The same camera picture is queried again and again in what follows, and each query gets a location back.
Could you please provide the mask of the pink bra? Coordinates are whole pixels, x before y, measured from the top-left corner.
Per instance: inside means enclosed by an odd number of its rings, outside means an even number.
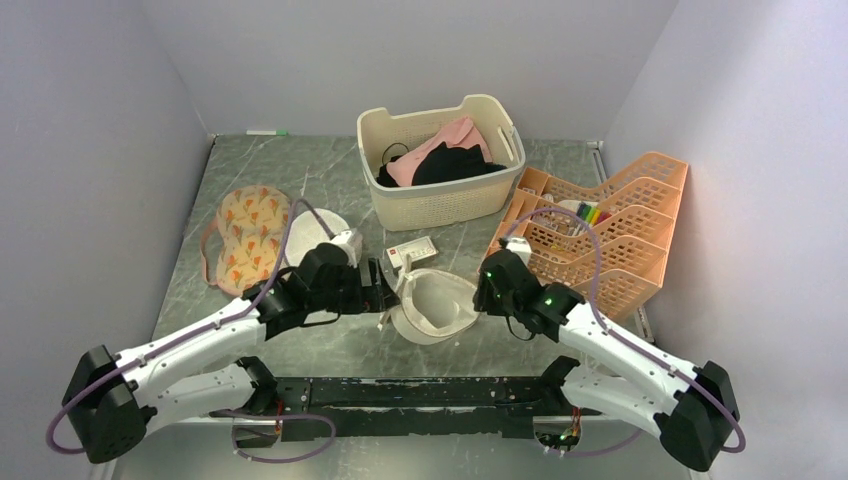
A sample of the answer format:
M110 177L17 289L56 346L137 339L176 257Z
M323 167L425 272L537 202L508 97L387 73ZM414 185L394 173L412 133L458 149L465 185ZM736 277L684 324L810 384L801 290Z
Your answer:
M464 148L480 144L486 160L494 162L490 149L474 122L467 116L461 117L442 127L433 137L424 141L397 161L387 165L388 172L397 181L399 187L412 187L411 180L416 168L425 156L442 142L446 142L449 147L460 146Z

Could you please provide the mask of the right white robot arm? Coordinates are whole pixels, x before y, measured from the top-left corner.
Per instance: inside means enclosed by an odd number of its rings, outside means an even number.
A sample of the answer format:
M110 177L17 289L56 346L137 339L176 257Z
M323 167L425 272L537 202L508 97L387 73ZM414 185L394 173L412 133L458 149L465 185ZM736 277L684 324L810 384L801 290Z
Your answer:
M655 437L685 467L708 471L721 452L739 453L746 437L728 372L697 366L645 342L604 317L561 283L543 285L507 249L481 264L476 310L515 319L532 336L578 350L613 372L607 378L567 358L539 391L550 413L594 410Z

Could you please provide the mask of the beige trim mesh laundry bag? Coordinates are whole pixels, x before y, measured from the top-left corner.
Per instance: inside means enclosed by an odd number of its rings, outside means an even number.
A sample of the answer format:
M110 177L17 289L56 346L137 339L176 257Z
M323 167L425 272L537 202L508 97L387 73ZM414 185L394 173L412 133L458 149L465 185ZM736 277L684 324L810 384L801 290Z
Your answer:
M402 258L395 292L400 303L382 313L377 328L391 325L414 344L449 340L480 317L474 309L476 287L471 282L442 270L415 269L409 255Z

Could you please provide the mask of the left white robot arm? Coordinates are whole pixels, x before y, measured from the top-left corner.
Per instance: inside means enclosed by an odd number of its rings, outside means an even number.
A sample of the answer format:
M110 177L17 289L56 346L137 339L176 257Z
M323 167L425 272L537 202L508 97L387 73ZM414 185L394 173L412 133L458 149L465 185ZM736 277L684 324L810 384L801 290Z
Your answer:
M212 374L200 369L235 350L308 328L314 313L338 320L399 303L378 259L354 265L341 246L321 243L299 265L280 269L173 334L121 353L103 345L88 350L48 426L48 446L102 464L187 417L223 409L264 415L275 406L277 384L261 361L244 358Z

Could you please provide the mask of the black bra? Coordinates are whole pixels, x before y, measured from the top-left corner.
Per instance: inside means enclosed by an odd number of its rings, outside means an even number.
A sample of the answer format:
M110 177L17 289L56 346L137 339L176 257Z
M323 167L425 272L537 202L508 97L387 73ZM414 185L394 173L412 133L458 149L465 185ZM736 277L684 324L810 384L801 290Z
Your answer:
M489 162L480 144L469 148L449 147L442 142L431 150L416 168L412 186L459 181L505 170L506 166Z

